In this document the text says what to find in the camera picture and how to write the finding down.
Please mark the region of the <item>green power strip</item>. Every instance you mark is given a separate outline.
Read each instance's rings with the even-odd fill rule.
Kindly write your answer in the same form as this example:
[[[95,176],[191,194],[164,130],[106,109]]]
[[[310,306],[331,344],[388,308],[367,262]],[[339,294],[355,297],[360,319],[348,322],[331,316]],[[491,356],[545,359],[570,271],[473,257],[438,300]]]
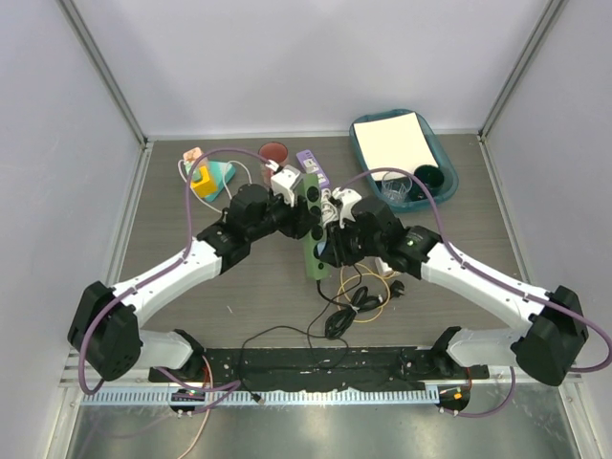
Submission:
[[[321,220],[321,192],[315,173],[307,173],[304,176],[303,193],[309,215],[314,218],[314,225],[308,230],[303,240],[305,271],[308,278],[319,281],[329,275],[329,267],[317,258],[318,244],[324,243],[326,239]]]

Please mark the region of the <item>white cube adapter plug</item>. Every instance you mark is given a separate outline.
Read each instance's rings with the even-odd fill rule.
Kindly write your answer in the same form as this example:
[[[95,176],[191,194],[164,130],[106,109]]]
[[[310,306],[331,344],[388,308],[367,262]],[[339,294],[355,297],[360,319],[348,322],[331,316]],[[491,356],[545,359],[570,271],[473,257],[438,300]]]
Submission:
[[[390,268],[390,266],[382,261],[380,258],[375,259],[375,266],[378,274],[381,277],[391,277],[394,275],[394,270]]]

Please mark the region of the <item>purple power strip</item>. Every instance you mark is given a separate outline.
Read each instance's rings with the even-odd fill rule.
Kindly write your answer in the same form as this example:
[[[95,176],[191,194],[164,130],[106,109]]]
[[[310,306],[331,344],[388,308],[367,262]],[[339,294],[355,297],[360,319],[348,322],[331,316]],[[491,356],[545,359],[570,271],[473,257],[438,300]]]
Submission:
[[[328,189],[330,187],[327,174],[311,150],[297,152],[295,156],[305,173],[314,173],[317,176],[320,188]]]

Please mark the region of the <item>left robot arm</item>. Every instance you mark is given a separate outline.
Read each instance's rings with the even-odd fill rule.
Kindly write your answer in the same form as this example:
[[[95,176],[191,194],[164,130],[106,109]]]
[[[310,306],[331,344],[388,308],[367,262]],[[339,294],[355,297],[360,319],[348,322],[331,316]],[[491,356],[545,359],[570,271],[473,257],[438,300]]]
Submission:
[[[187,246],[157,267],[108,287],[97,281],[84,291],[68,333],[78,351],[78,381],[93,394],[85,370],[102,382],[146,369],[155,381],[199,380],[204,348],[183,330],[144,329],[164,306],[193,287],[220,276],[244,260],[251,245],[277,231],[301,239],[317,228],[320,191],[306,186],[291,204],[260,185],[242,186],[219,220],[190,236]]]

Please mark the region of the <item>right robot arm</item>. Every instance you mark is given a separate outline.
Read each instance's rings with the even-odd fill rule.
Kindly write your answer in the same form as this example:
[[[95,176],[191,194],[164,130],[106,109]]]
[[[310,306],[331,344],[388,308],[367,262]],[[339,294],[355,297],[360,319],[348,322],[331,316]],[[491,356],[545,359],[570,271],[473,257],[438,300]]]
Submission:
[[[387,203],[345,189],[321,200],[325,241],[315,256],[335,268],[378,257],[393,271],[444,287],[498,317],[496,330],[449,327],[438,338],[431,363],[456,376],[475,365],[516,366],[533,379],[560,385],[588,339],[578,296],[522,283],[446,245],[421,226],[406,227]]]

